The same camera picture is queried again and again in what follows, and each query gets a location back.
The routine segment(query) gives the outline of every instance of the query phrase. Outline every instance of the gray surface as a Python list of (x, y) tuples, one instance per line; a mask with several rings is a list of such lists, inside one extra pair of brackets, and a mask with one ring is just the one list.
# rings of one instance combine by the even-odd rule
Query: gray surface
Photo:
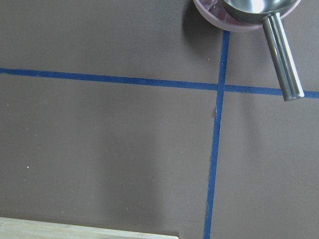
[(191, 0), (10, 0), (0, 26), (3, 68), (217, 83), (221, 31)]
[[(4, 1), (0, 67), (217, 83), (221, 31), (190, 2)], [(284, 21), (305, 90), (317, 12)], [(227, 84), (279, 87), (262, 31), (228, 59)], [(0, 75), (0, 215), (202, 238), (215, 98)], [(318, 238), (318, 103), (226, 93), (212, 238)]]
[(319, 101), (280, 99), (225, 94), (214, 239), (318, 238)]
[(0, 215), (201, 237), (216, 92), (1, 75)]
[[(318, 11), (316, 1), (303, 0), (283, 20), (300, 81), (309, 91), (319, 91)], [(262, 29), (231, 33), (227, 68), (227, 84), (279, 88)]]

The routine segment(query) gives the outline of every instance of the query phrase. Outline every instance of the light wood plank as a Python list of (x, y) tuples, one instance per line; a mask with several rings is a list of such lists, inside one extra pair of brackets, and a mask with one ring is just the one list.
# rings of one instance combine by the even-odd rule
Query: light wood plank
[(1, 239), (178, 239), (173, 236), (126, 232), (0, 217)]

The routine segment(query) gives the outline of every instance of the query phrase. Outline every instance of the metal handle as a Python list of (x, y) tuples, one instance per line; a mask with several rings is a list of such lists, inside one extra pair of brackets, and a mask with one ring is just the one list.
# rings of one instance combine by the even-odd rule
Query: metal handle
[(263, 20), (263, 27), (284, 100), (304, 97), (280, 14), (267, 16)]

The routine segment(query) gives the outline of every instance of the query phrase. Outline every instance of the blue tape line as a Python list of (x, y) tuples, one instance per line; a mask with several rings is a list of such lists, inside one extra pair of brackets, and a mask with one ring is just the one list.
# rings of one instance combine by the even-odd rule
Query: blue tape line
[(186, 81), (154, 80), (154, 79), (143, 79), (143, 78), (90, 75), (90, 74), (65, 73), (65, 72), (53, 72), (53, 71), (5, 69), (5, 68), (0, 68), (0, 74), (1, 73), (18, 75), (18, 76), (47, 77), (47, 78), (81, 80), (81, 81), (97, 81), (97, 82), (110, 82), (110, 83), (121, 83), (121, 84), (146, 85), (146, 86), (162, 86), (162, 87), (199, 89), (199, 90), (211, 90), (211, 91), (217, 90), (217, 84), (186, 82)]
[(250, 93), (250, 94), (262, 94), (262, 95), (273, 95), (273, 96), (281, 96), (282, 95), (280, 89), (252, 87), (252, 86), (226, 85), (225, 91), (239, 92), (239, 93)]
[(220, 133), (221, 116), (222, 116), (224, 92), (225, 92), (229, 35), (230, 35), (229, 31), (223, 32), (223, 41), (222, 41), (221, 57), (220, 57), (220, 65), (219, 65), (217, 98), (216, 98), (216, 117), (214, 122), (213, 144), (212, 144), (212, 150), (211, 150), (211, 162), (210, 162), (210, 172), (209, 172), (209, 180), (208, 180), (207, 215), (206, 215), (205, 226), (204, 226), (204, 236), (203, 236), (204, 239), (210, 239), (211, 222), (212, 222), (212, 216), (213, 216), (213, 203), (214, 203), (216, 169), (217, 169), (218, 148), (219, 148), (219, 133)]
[[(54, 71), (36, 71), (36, 70), (24, 70), (24, 69), (6, 69), (6, 68), (0, 68), (0, 74), (217, 91), (217, 84), (187, 82), (187, 81), (155, 80), (155, 79), (144, 79), (144, 78), (90, 75), (90, 74), (54, 72)], [(252, 86), (225, 85), (225, 91), (249, 93), (249, 94), (273, 95), (273, 96), (282, 95), (280, 89), (252, 87)], [(305, 98), (319, 99), (319, 92), (305, 91)]]

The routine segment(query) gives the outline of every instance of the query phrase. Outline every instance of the metal scoop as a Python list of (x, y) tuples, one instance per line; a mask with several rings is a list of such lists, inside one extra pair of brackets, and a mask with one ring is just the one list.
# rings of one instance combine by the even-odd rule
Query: metal scoop
[(227, 12), (238, 21), (263, 24), (284, 100), (304, 97), (280, 16), (297, 0), (222, 0)]

